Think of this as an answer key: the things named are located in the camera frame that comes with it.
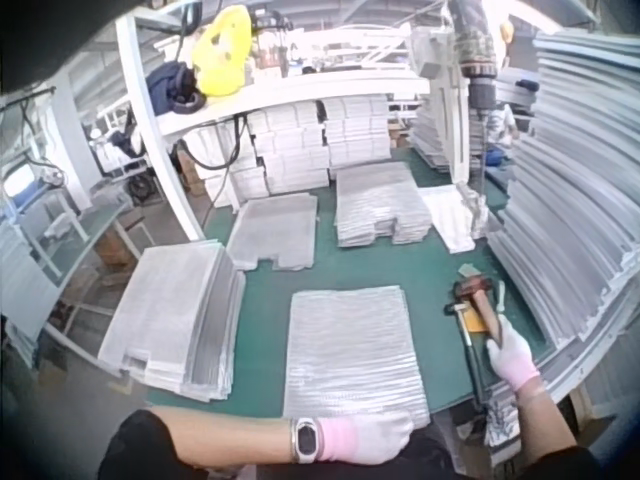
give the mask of pink glove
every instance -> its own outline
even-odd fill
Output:
[[[409,443],[409,412],[319,418],[321,450],[317,460],[378,465],[395,458]]]
[[[517,392],[529,380],[540,376],[533,364],[529,344],[504,315],[498,315],[502,325],[502,348],[493,339],[487,340],[491,366],[500,378]]]

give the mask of factory floor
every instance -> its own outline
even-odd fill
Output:
[[[202,221],[210,204],[208,198],[189,200]],[[144,207],[142,213],[158,245],[187,241],[168,203]],[[97,257],[88,257],[87,262],[92,261],[99,263]],[[86,301],[115,308],[123,288],[96,289]],[[97,353],[107,326],[105,317],[82,311],[70,336],[89,352]],[[23,472],[36,468],[51,478],[95,478],[120,422],[145,406],[146,387],[114,381],[54,345],[45,345],[43,350],[45,359],[37,372],[29,371],[11,349],[2,352],[3,470],[13,465]]]

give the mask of worker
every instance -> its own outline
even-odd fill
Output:
[[[507,158],[513,140],[520,138],[511,107],[508,103],[499,103],[487,119],[487,154],[488,167],[499,167]]]
[[[501,323],[502,347],[488,340],[487,349],[493,369],[515,392],[529,464],[522,478],[598,478],[599,465],[576,446],[527,341],[507,320]],[[423,433],[432,425],[412,434],[411,417],[402,411],[297,422],[151,407],[120,426],[98,478],[206,478],[203,468],[246,464],[272,465],[261,469],[259,478],[269,471],[278,479],[465,478],[453,471],[443,442]],[[321,463],[273,466],[309,462]]]

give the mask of glove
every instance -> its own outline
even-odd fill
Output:
[[[319,418],[322,451],[318,461],[378,465],[395,458],[409,443],[413,421],[409,412]]]
[[[487,340],[491,366],[500,378],[517,392],[529,380],[540,376],[533,364],[529,344],[504,315],[498,315],[502,326],[502,348],[493,340]]]

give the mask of drill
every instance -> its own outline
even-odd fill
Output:
[[[477,195],[468,198],[477,223],[478,234],[484,229],[484,168],[487,153],[487,119],[496,106],[495,78],[498,75],[493,38],[489,32],[482,0],[449,0],[449,10],[456,34],[455,52],[462,76],[469,79],[469,108],[475,110],[482,124],[482,158],[479,171],[469,172],[468,185]]]

